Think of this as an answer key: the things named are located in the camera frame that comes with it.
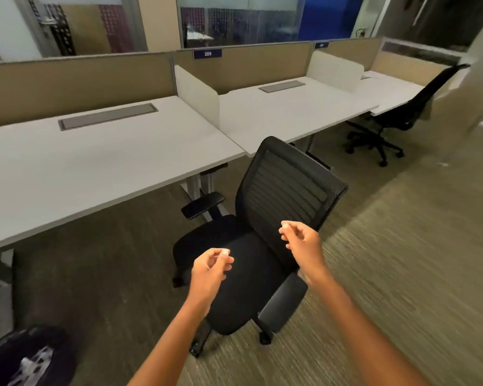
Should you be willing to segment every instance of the white desk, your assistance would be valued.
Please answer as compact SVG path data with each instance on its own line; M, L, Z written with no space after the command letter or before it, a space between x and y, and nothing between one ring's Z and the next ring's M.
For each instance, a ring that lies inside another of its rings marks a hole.
M0 127L0 246L244 155L177 96L150 102L158 112L80 129Z
M362 98L374 97L378 101L379 106L371 111L374 116L409 102L424 88L371 70L363 76L368 78L361 80L354 94Z
M308 77L302 85L266 93L258 85L220 96L220 130L248 156L268 136L285 142L312 135L377 107L373 97L355 96Z

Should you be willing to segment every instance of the right hand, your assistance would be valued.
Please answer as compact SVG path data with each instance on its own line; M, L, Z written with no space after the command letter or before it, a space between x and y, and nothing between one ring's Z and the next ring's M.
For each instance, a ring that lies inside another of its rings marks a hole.
M281 239L288 241L286 247L293 253L308 284L315 286L329 277L318 233L302 222L282 221L281 225Z

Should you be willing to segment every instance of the white desk divider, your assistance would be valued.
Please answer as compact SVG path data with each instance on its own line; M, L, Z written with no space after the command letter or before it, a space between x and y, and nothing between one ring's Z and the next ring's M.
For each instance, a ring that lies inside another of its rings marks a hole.
M306 77L346 92L353 92L360 83L364 71L363 65L356 62L322 51L314 51Z
M219 129L220 99L218 93L179 65L175 65L175 83L177 96Z

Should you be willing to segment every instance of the workstation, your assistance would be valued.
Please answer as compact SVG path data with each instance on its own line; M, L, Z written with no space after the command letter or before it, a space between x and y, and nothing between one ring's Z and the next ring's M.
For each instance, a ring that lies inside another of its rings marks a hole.
M2 263L10 269L16 241L172 183L182 182L190 200L199 200L214 191L216 170L253 157L267 137L309 153L316 133L408 103L423 87L372 70L381 43L85 57L17 70L0 65ZM51 70L48 87L15 81L15 73L34 82ZM52 88L62 83L67 90ZM7 102L18 105L5 112ZM206 220L217 204L201 211ZM11 283L0 277L1 336L14 326Z

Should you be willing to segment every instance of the office chair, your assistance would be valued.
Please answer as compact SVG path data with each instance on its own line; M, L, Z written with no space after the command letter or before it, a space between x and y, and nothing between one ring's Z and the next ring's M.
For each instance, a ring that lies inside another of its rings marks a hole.
M228 248L235 260L206 316L206 330L189 350L193 356L200 356L212 330L230 335L249 320L261 329L260 343L271 343L308 289L281 240L281 221L302 221L318 230L347 189L322 164L276 137L261 143L238 188L236 215L213 219L174 245L174 287L189 284L193 261L209 248ZM224 200L212 192L182 213L193 219Z
M380 167L386 167L388 165L383 147L397 150L396 156L398 158L404 157L404 152L400 147L385 141L384 137L381 136L383 130L392 127L402 131L411 129L431 97L433 97L433 95L440 88L442 88L443 85L448 82L449 79L453 77L459 70L466 69L468 67L470 67L469 64L462 64L451 66L443 70L408 103L403 104L393 110L387 111L384 114L371 116L370 119L380 126L380 130L377 133L357 123L347 121L348 124L359 129L361 132L351 131L348 134L347 138L353 141L350 142L346 148L346 153L353 154L354 148L359 146L368 145L369 149L376 148L381 156L381 161L379 162Z

